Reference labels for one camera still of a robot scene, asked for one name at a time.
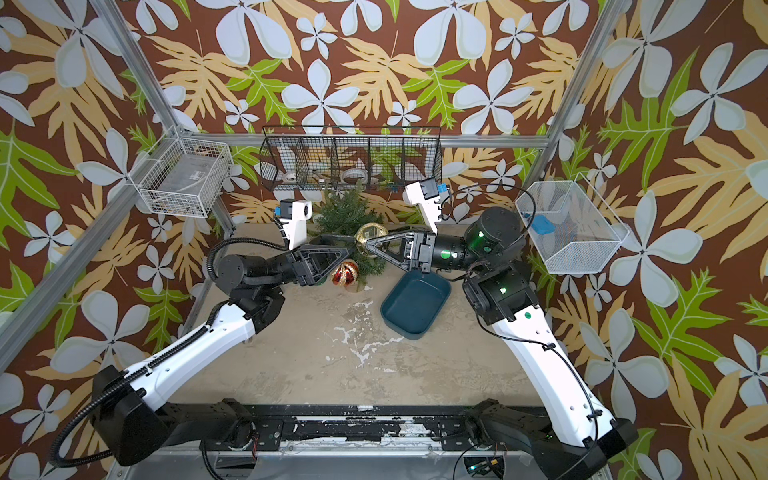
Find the red gold striped ornament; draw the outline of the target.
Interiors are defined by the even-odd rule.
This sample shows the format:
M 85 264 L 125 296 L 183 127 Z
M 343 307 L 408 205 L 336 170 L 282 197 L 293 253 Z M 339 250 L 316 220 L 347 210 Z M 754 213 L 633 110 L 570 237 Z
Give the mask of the red gold striped ornament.
M 336 286 L 349 289 L 357 284 L 359 274 L 359 265 L 354 260 L 348 259 L 334 270 L 331 281 Z

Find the small gold ornament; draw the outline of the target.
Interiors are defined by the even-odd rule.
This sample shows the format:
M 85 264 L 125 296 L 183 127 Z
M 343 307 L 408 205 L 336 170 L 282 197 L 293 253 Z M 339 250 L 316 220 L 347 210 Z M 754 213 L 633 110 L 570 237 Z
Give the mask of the small gold ornament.
M 357 232 L 355 233 L 355 242 L 357 246 L 357 250 L 364 255 L 367 255 L 369 251 L 366 248 L 366 244 L 370 239 L 383 237 L 389 234 L 388 229 L 376 222 L 370 222 L 363 224 L 359 227 Z

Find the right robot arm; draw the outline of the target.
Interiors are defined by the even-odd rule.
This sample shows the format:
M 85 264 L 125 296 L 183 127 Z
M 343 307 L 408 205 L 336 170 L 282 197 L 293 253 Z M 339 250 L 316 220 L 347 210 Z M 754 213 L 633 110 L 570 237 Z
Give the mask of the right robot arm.
M 524 223 L 501 207 L 486 210 L 462 236 L 400 229 L 362 240 L 365 251 L 404 271 L 461 270 L 461 286 L 480 328 L 501 340 L 543 402 L 543 416 L 496 400 L 466 417 L 474 447 L 505 446 L 533 457 L 548 479 L 589 479 L 638 437 L 591 392 L 548 325 L 517 255 Z

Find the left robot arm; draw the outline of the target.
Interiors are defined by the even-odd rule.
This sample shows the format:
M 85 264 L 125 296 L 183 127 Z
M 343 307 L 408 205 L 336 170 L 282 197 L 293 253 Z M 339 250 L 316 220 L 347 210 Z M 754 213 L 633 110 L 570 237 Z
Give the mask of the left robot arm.
M 224 353 L 265 330 L 284 305 L 283 286 L 314 286 L 347 260 L 345 246 L 308 243 L 271 258 L 219 252 L 247 243 L 235 237 L 209 253 L 209 278 L 226 294 L 207 320 L 160 352 L 122 370 L 97 374 L 92 400 L 63 427 L 49 462 L 74 468 L 113 457 L 139 463 L 162 447 L 199 441 L 242 448 L 253 437 L 253 416 L 238 401 L 180 404 L 171 397 Z

